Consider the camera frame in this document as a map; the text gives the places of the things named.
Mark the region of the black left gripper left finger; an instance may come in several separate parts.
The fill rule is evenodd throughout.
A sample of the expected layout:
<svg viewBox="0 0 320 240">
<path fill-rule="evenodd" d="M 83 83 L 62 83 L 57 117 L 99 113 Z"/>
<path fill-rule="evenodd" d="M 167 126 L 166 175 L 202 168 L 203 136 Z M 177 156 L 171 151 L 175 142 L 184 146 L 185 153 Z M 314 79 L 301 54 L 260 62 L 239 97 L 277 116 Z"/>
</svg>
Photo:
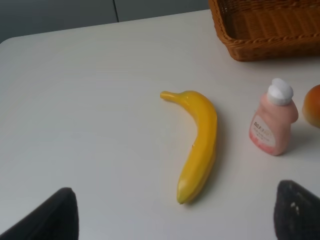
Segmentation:
<svg viewBox="0 0 320 240">
<path fill-rule="evenodd" d="M 2 240 L 78 240 L 76 194 L 63 187 L 0 235 Z"/>
</svg>

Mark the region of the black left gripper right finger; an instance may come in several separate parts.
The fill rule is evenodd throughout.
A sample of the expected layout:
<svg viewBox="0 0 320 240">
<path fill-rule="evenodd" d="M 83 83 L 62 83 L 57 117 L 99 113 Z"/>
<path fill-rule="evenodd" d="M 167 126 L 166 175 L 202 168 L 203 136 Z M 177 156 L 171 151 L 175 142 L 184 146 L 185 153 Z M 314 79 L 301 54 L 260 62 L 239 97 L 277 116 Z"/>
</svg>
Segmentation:
<svg viewBox="0 0 320 240">
<path fill-rule="evenodd" d="M 277 186 L 273 224 L 278 240 L 320 238 L 320 198 L 293 180 Z"/>
</svg>

